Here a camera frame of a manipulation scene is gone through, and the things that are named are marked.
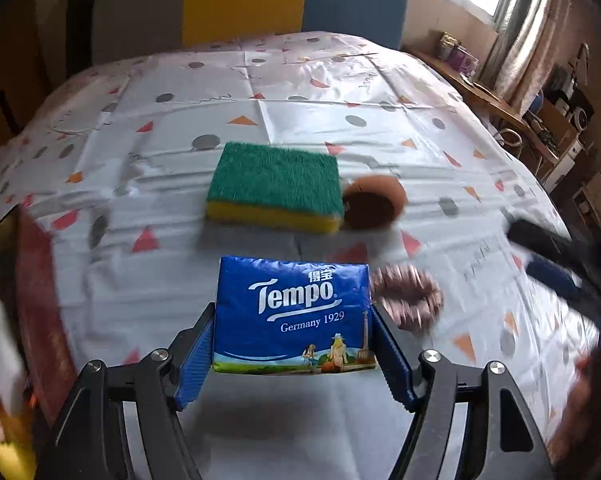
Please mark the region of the pink satin scrunchie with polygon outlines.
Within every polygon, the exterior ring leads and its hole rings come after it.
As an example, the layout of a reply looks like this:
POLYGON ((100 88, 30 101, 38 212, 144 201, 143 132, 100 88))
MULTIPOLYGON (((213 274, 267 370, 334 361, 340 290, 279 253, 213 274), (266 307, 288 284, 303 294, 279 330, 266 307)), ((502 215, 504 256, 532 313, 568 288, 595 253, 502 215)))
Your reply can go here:
POLYGON ((445 307, 437 281, 412 264, 382 266, 371 273, 370 281, 374 304, 383 307, 401 330, 427 332, 445 307))

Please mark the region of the blue Tempo tissue pack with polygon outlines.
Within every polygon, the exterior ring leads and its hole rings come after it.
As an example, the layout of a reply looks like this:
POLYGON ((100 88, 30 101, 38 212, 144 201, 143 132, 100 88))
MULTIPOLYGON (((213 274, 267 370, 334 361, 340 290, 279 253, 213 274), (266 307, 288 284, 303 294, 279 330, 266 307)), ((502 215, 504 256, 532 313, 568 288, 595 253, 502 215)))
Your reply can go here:
POLYGON ((370 285, 365 264, 223 257, 212 368, 244 375, 373 368, 370 285))

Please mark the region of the grey yellow blue headboard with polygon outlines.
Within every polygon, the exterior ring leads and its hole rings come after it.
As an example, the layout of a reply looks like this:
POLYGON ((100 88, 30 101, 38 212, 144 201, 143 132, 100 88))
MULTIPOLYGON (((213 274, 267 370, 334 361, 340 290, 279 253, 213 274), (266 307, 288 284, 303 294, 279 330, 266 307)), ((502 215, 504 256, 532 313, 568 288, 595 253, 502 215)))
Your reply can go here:
POLYGON ((289 32, 399 47, 407 0, 93 0, 95 63, 289 32))

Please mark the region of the white patterned tablecloth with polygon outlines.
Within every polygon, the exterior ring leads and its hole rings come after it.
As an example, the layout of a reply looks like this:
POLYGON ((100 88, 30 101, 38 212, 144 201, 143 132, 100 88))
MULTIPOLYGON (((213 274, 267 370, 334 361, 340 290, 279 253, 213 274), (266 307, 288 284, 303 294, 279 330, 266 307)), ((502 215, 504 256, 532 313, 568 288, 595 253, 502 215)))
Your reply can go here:
POLYGON ((594 325, 539 179, 334 32, 94 66, 0 148, 7 479, 550 479, 594 325))

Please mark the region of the green yellow scouring sponge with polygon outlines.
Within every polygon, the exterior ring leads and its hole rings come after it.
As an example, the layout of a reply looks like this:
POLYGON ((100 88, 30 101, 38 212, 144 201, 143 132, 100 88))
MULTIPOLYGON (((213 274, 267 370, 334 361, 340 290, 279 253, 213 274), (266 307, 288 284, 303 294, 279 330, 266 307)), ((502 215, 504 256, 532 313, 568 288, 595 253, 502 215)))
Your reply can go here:
POLYGON ((206 214, 219 222, 335 233, 343 223, 337 159, 229 142, 212 176, 206 214))

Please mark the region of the brown oval makeup sponge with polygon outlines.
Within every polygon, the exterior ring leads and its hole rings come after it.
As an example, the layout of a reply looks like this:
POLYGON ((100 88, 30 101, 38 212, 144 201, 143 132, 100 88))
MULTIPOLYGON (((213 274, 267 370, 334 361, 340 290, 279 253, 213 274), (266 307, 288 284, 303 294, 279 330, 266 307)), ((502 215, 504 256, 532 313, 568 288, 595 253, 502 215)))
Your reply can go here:
POLYGON ((395 177, 373 174, 343 190, 343 223, 351 230, 384 229, 401 215, 407 193, 395 177))

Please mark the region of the gold storage box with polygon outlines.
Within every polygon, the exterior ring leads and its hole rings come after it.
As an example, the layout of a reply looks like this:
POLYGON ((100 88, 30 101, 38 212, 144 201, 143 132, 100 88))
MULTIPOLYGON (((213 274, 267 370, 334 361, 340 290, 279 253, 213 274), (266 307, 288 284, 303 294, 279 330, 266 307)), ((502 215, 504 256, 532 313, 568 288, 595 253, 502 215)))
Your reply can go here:
POLYGON ((29 378, 16 304, 18 209, 0 220, 0 474, 32 479, 37 468, 37 398, 29 378))

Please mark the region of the wooden side shelf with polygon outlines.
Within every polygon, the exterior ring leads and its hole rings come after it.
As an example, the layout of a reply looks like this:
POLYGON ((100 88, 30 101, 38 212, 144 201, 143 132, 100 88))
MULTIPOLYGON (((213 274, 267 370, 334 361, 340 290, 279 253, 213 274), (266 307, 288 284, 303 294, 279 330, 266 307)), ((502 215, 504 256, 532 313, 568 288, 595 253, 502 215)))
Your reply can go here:
POLYGON ((509 147, 518 155, 527 148, 530 154, 525 157, 525 163, 548 193, 552 193, 573 169, 582 144, 576 129, 554 106, 542 104, 538 114, 529 110, 523 115, 498 96, 480 88, 477 82, 469 82, 446 62, 413 49, 407 49, 407 52, 434 68, 456 88, 475 114, 486 113, 491 119, 500 119, 506 130, 515 131, 521 142, 517 145, 511 142, 509 147))

